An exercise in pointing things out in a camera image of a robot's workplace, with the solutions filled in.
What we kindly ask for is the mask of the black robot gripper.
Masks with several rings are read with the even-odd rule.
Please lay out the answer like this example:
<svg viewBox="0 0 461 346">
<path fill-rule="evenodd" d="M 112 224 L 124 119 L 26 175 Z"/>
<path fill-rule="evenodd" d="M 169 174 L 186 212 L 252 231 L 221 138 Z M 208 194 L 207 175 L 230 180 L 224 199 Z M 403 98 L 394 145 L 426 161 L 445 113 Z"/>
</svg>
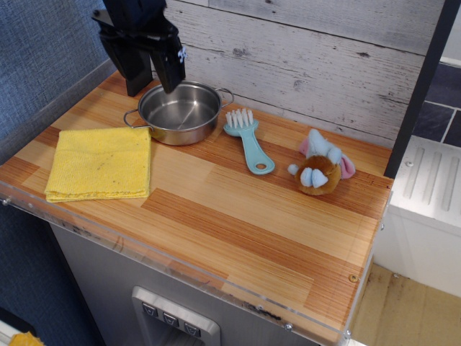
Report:
<svg viewBox="0 0 461 346">
<path fill-rule="evenodd" d="M 151 60 L 165 93 L 172 93 L 186 78 L 185 47 L 178 29 L 164 16 L 165 1 L 105 1 L 93 11 L 100 40 L 117 70 L 127 81 L 151 81 Z M 173 49 L 142 51 L 145 49 Z"/>
</svg>

